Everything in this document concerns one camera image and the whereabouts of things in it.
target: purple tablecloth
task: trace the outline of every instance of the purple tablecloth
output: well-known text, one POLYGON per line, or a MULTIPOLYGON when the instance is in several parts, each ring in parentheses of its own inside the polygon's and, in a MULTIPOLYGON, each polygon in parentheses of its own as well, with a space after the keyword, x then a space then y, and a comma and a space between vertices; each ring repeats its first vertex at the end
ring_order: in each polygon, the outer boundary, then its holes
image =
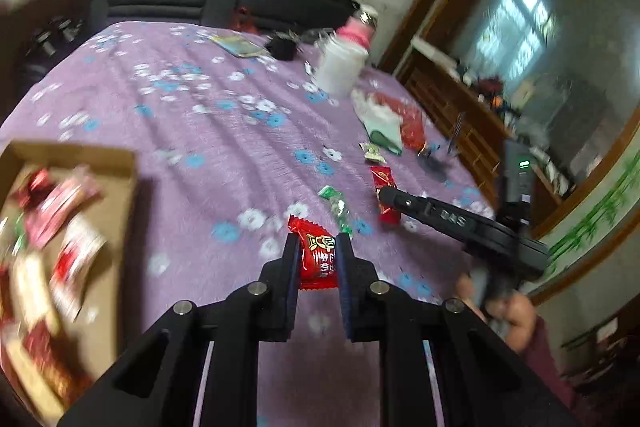
MULTIPOLYGON (((460 244, 405 217, 397 230, 380 229, 358 146, 367 141, 364 127, 350 100, 309 82, 304 57, 316 50, 293 62, 235 58, 207 39, 214 33, 116 24, 34 86, 0 128, 3 144, 71 140, 138 152, 140 193, 124 263, 127 338, 179 299, 206 304, 255 280, 281 254, 289 214, 337 232, 316 195, 324 185, 344 191, 356 219, 354 251, 380 279, 415 298, 449 296, 468 258, 460 244)), ((379 71, 365 70, 360 84, 410 100, 379 71)), ((443 142, 427 124, 428 139, 443 142)), ((491 215, 459 164, 442 184, 410 150, 385 156, 399 188, 491 215)), ((378 380, 378 346, 345 340, 337 290, 303 292, 292 339, 260 346, 258 425, 377 426, 378 380)))

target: wooden furniture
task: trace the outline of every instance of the wooden furniture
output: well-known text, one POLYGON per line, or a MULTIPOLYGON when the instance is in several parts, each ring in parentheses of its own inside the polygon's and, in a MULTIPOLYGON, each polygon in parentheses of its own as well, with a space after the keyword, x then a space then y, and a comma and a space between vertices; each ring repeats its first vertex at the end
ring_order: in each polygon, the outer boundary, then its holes
MULTIPOLYGON (((492 207, 498 205, 496 180, 504 139, 510 137, 500 119, 478 101, 464 84, 454 80, 434 62, 414 50, 399 74, 415 99, 422 105, 437 130, 445 137, 453 133, 456 119, 465 113, 456 147, 460 161, 474 177, 478 189, 492 207)), ((535 227, 561 204, 542 172, 535 167, 536 184, 532 208, 535 227)))

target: red candy in box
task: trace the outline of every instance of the red candy in box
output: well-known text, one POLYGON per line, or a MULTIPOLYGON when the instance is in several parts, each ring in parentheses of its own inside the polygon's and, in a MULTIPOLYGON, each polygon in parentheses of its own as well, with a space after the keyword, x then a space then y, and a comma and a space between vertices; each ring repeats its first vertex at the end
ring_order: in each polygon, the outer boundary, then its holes
POLYGON ((334 267, 335 239, 323 227, 300 217, 289 217, 289 230, 300 236, 302 265, 300 289, 322 290, 337 288, 338 278, 334 267))
MULTIPOLYGON (((380 188, 382 187, 396 187, 396 182, 394 181, 394 177, 391 175, 390 167, 370 167, 371 174, 373 174, 373 183, 376 187, 376 197, 378 197, 378 193, 380 192, 380 188)), ((383 223, 388 223, 390 225, 399 225, 400 224, 400 212, 392 209, 390 206, 386 206, 380 203, 378 200, 378 206, 380 207, 380 215, 378 219, 383 223)))

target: metal screw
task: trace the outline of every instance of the metal screw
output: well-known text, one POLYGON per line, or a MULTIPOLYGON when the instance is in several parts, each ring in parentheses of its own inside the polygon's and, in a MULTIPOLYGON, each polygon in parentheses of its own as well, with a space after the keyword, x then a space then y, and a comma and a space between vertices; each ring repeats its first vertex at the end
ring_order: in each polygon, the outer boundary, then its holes
POLYGON ((389 285, 384 281, 372 282, 369 289, 376 295, 384 295, 389 291, 389 285))
POLYGON ((193 309, 193 304, 189 301, 177 301, 174 304, 174 312, 178 315, 186 315, 193 309))
POLYGON ((462 313, 465 310, 465 303, 460 299, 447 299, 444 307, 451 313, 462 313))
POLYGON ((246 287, 251 295, 262 295, 267 291, 267 285, 264 282, 254 281, 246 287))

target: cardboard box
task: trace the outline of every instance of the cardboard box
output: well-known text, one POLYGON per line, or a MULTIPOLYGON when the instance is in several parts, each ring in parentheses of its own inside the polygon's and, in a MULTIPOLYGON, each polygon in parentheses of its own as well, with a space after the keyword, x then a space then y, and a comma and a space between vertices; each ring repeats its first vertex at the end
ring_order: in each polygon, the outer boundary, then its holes
MULTIPOLYGON (((80 144, 12 141, 0 155, 1 218, 17 217, 20 208, 8 196, 33 170, 49 168, 55 181, 63 180, 78 165, 88 165, 101 196, 82 204, 79 210, 107 239, 87 278, 82 310, 74 323, 61 317, 68 341, 70 365, 79 363, 94 379, 99 378, 118 356, 118 287, 120 264, 129 215, 136 189, 136 158, 133 152, 80 144)), ((53 268, 66 226, 44 248, 48 269, 53 268)), ((13 297, 20 319, 20 306, 13 297)))

